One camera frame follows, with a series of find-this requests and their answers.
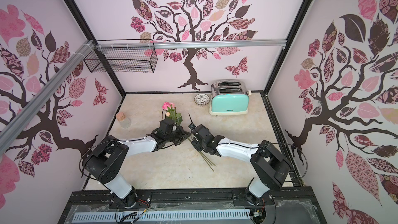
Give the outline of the peach artificial rose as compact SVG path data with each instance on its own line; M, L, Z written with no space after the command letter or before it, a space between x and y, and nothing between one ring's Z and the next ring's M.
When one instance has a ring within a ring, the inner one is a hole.
M172 119L177 125L180 125L182 123L182 116L180 113L176 112L176 107L174 107L173 104L171 106L163 107L163 111L165 111L165 118ZM201 151L199 151L199 154L202 156L202 158L210 167L210 169L214 171L213 167L215 167L216 165L209 158L207 158Z

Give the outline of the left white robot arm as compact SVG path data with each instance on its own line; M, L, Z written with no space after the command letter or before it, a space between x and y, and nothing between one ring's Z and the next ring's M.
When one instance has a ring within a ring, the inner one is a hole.
M142 138L121 140L109 135L97 146L83 155L80 163L100 184L105 186L118 198L125 208L133 207L138 201L136 189L125 180L120 170L125 158L140 153L155 152L180 145L190 133L169 119L160 121L160 126Z

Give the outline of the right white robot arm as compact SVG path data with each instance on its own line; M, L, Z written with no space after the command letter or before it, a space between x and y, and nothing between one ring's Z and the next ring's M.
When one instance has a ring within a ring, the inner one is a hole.
M270 190L280 191L291 170L288 159L269 141L260 144L245 144L224 136L211 134L204 125L189 124L192 146L219 157L235 158L250 163L257 176L245 189L244 198L251 205L258 205L264 194Z

